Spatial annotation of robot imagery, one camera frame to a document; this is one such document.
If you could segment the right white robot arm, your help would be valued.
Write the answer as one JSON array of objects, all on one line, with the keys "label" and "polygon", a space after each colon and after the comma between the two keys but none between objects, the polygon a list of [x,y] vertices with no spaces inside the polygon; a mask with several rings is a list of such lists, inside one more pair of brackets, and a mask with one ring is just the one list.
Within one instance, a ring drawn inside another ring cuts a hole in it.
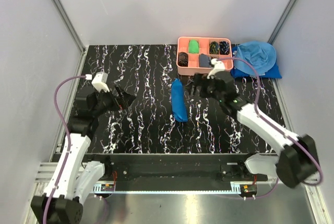
[{"label": "right white robot arm", "polygon": [[287,130],[263,114],[254,102],[236,92],[230,73],[218,71],[211,76],[196,73],[188,91],[194,95],[197,89],[202,98],[217,100],[226,115],[247,126],[276,152],[275,156],[249,156],[237,167],[240,179],[246,181],[255,174],[263,174],[277,177],[285,186],[295,188],[320,171],[314,140]]}]

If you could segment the blue cloth napkin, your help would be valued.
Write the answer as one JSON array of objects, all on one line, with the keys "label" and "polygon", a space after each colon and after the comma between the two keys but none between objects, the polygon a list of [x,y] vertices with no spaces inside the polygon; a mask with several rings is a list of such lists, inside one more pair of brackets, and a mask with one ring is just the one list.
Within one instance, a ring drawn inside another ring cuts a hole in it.
[{"label": "blue cloth napkin", "polygon": [[188,116],[184,101],[184,89],[183,84],[179,79],[172,82],[171,105],[175,120],[178,122],[187,122]]}]

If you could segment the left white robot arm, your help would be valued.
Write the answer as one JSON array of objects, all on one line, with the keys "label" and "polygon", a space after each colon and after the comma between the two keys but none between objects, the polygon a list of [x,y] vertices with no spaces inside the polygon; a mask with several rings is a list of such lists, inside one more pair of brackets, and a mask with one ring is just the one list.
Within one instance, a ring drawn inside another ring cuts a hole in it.
[{"label": "left white robot arm", "polygon": [[111,91],[84,87],[75,97],[75,115],[67,124],[64,148],[42,195],[34,196],[31,209],[38,223],[80,223],[83,206],[95,183],[112,176],[110,159],[90,161],[79,172],[84,155],[99,126],[99,116],[120,111],[136,99],[119,85]]}]

